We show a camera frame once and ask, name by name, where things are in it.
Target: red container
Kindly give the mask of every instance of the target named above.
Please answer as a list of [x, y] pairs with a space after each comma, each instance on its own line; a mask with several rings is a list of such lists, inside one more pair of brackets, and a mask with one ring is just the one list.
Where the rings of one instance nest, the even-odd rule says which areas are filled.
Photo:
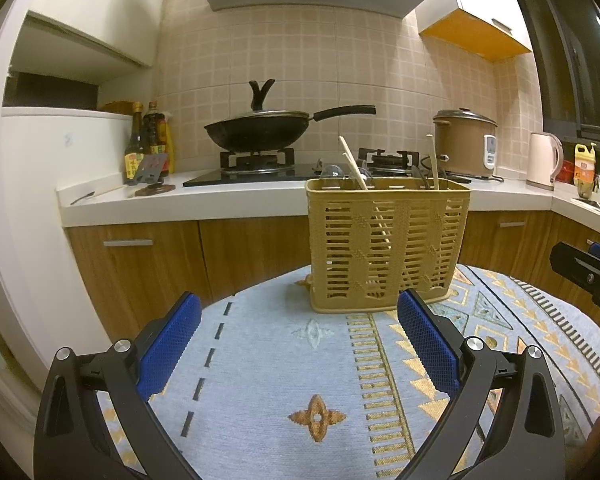
[[560, 168], [560, 173], [558, 173], [555, 179], [558, 182], [566, 182], [567, 184], [573, 184], [573, 172], [576, 167], [573, 162], [569, 162], [565, 160], [562, 163], [562, 167]]

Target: bottle label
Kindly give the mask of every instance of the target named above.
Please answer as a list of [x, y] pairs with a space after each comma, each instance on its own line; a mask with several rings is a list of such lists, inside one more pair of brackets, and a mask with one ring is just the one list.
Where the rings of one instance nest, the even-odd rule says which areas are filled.
[[164, 119], [158, 119], [156, 124], [158, 130], [158, 139], [160, 142], [167, 142], [167, 126]]
[[593, 183], [596, 176], [595, 166], [586, 160], [576, 160], [575, 169], [573, 172], [574, 180], [581, 180], [589, 184]]
[[126, 177], [129, 180], [132, 180], [136, 176], [136, 171], [138, 171], [138, 166], [140, 166], [140, 162], [144, 155], [142, 153], [127, 153], [125, 155], [125, 171]]

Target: utensil holder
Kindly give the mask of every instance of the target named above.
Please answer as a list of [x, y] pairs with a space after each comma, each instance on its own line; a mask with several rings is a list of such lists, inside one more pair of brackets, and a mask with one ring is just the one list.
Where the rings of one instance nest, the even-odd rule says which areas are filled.
[[407, 288], [429, 302], [448, 295], [470, 190], [442, 179], [442, 190], [420, 189], [414, 178], [374, 183], [366, 191], [350, 180], [340, 189], [305, 184], [316, 312], [391, 310]]

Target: table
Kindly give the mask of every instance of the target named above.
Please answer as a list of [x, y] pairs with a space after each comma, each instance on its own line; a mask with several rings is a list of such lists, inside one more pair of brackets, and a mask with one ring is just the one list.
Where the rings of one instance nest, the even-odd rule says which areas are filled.
[[[394, 478], [448, 403], [395, 311], [317, 314], [309, 267], [203, 310], [165, 389], [150, 405], [205, 480]], [[457, 266], [432, 304], [464, 336], [494, 349], [539, 346], [558, 394], [568, 447], [600, 414], [600, 329], [575, 307], [502, 274]], [[142, 471], [107, 394], [98, 394], [125, 464]], [[477, 457], [500, 392], [488, 396], [457, 470]]]

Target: cabinet handle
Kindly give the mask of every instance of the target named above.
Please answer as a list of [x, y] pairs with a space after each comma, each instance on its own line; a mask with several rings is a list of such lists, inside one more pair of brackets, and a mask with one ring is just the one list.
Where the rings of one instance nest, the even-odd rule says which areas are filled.
[[524, 227], [526, 222], [500, 222], [499, 227]]
[[153, 245], [153, 240], [104, 240], [105, 247], [138, 247]]
[[503, 30], [507, 34], [511, 35], [511, 33], [513, 32], [513, 29], [511, 27], [507, 27], [507, 25], [505, 25], [502, 22], [499, 22], [495, 18], [492, 18], [491, 21], [493, 22], [493, 25], [495, 25], [496, 27], [498, 27], [500, 30]]

